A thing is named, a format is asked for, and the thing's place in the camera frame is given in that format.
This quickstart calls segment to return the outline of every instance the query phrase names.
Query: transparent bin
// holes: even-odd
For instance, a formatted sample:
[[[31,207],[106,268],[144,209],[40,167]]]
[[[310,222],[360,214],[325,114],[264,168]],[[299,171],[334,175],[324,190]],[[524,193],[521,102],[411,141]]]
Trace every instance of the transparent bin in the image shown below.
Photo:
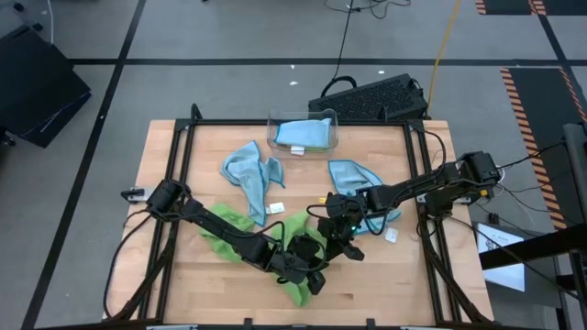
[[[304,147],[304,154],[299,155],[292,153],[291,145],[279,144],[275,141],[281,124],[301,120],[324,120],[327,118],[330,119],[330,125],[327,130],[327,144],[325,147],[312,148],[302,146]],[[304,138],[304,135],[307,137],[308,132],[301,131],[300,138]],[[321,112],[288,112],[271,110],[267,120],[267,144],[269,147],[271,147],[271,153],[273,154],[273,157],[278,159],[328,159],[330,156],[332,156],[334,148],[338,144],[337,113],[332,109],[327,109]]]

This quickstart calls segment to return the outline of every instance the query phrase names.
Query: yellow cable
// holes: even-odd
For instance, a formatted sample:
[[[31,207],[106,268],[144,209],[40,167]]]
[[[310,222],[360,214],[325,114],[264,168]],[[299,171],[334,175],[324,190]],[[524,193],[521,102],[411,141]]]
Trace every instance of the yellow cable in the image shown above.
[[[452,29],[453,24],[455,23],[455,19],[459,14],[459,7],[460,7],[460,0],[457,0],[455,6],[452,8],[452,14],[450,14],[449,26],[447,30],[444,32],[444,38],[442,39],[442,45],[440,45],[440,50],[438,51],[437,60],[434,62],[434,70],[432,71],[432,81],[430,82],[430,92],[428,93],[428,109],[426,113],[430,110],[432,106],[432,95],[434,94],[434,81],[437,78],[437,70],[438,70],[438,63],[440,59],[442,59],[442,53],[444,53],[444,48],[447,46],[447,41],[449,41],[450,30]]]

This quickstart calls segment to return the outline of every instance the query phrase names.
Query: white sticker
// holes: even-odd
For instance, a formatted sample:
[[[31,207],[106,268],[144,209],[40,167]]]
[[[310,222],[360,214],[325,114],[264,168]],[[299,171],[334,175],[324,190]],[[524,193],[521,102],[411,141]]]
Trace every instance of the white sticker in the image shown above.
[[[304,155],[304,147],[292,146],[292,153],[294,155],[303,156]]]
[[[397,230],[391,227],[387,228],[387,231],[385,232],[385,240],[388,242],[395,243],[395,241],[397,240]]]
[[[285,206],[283,206],[283,203],[269,204],[269,209],[272,215],[285,212]]]

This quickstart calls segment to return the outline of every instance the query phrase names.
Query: black floor tape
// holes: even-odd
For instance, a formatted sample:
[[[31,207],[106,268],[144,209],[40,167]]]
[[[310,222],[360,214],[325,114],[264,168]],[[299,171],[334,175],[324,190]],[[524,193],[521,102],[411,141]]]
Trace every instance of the black floor tape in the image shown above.
[[[587,0],[540,1],[542,1],[548,16],[587,16]],[[528,0],[483,0],[483,3],[487,11],[485,15],[532,14]]]
[[[587,16],[587,0],[542,0],[549,16]]]
[[[564,124],[581,122],[559,69],[510,69],[510,73],[538,149],[560,142]],[[559,176],[550,186],[557,197],[559,213],[566,218],[565,224],[583,223],[567,150],[563,146],[550,149],[542,153],[541,159],[551,180]],[[543,206],[530,206],[543,209]]]
[[[483,0],[485,15],[530,15],[528,0]]]

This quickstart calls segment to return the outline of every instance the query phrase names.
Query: cloth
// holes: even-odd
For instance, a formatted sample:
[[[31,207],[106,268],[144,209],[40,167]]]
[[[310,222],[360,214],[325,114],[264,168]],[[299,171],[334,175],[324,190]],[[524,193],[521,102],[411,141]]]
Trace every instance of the cloth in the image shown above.
[[[330,122],[322,120],[294,120],[280,124],[273,140],[277,144],[308,148],[328,148],[330,140]]]
[[[255,223],[252,219],[246,215],[232,210],[225,204],[216,204],[210,208],[210,211],[240,230],[248,232],[251,231],[255,226]],[[302,235],[303,233],[307,233],[310,237],[318,240],[320,243],[326,246],[327,240],[323,238],[322,235],[320,235],[318,230],[314,227],[306,226],[307,219],[308,214],[303,211],[299,214],[289,216],[283,220],[285,224],[285,246],[289,244],[289,242],[292,240],[292,237],[295,235]],[[227,242],[212,235],[209,231],[203,228],[200,228],[199,233],[210,243],[210,246],[220,258],[231,262],[242,262],[240,255],[235,252],[232,246],[230,246]],[[277,239],[281,239],[282,227],[280,225],[274,227],[271,232],[271,236]],[[324,257],[324,254],[322,251],[318,251],[316,256],[322,258]],[[287,282],[282,284],[282,287],[290,296],[293,303],[295,303],[295,305],[298,307],[303,307],[308,304],[310,297],[312,296],[310,289],[308,289],[307,279],[304,279],[304,281],[300,284]]]
[[[229,224],[235,226],[236,228],[242,231],[252,231],[255,223],[246,215],[240,214],[225,204],[219,203],[210,208],[210,212],[215,215],[221,217],[224,221],[228,222]],[[214,236],[209,231],[200,228],[199,230],[200,235],[205,238],[205,240],[210,243],[212,250],[222,259],[232,261],[232,262],[241,262],[242,259],[240,255],[235,252],[235,250],[228,244],[227,242],[223,241],[222,239]]]
[[[261,163],[259,146],[250,141],[224,160],[220,172],[230,183],[242,188],[249,201],[249,216],[257,225],[265,226],[265,193],[269,183],[277,182],[285,188],[282,164],[273,157]]]
[[[337,192],[347,196],[354,196],[357,189],[383,184],[375,173],[350,159],[330,160],[328,171]],[[401,210],[393,209],[387,214],[386,223],[389,224],[401,214]],[[368,232],[369,228],[365,224],[365,220],[360,222],[355,230],[355,235]],[[367,221],[372,229],[378,230],[382,226],[383,216],[368,217]]]
[[[320,232],[315,227],[306,226],[306,221],[308,219],[308,213],[302,211],[298,214],[291,215],[287,217],[283,222],[285,224],[285,246],[287,247],[290,244],[292,238],[296,235],[303,235],[304,233],[308,234],[311,238],[317,240],[318,242],[322,243],[325,247],[327,245],[327,240],[322,237]],[[277,225],[271,231],[271,237],[275,239],[281,239],[282,237],[282,227]],[[319,258],[324,257],[324,252],[322,250],[316,252],[316,256]],[[310,297],[312,297],[312,293],[308,288],[308,279],[304,279],[304,281],[300,284],[295,284],[291,282],[287,282],[282,284],[283,289],[289,294],[290,298],[292,298],[293,303],[295,303],[298,307],[306,306],[309,301]]]

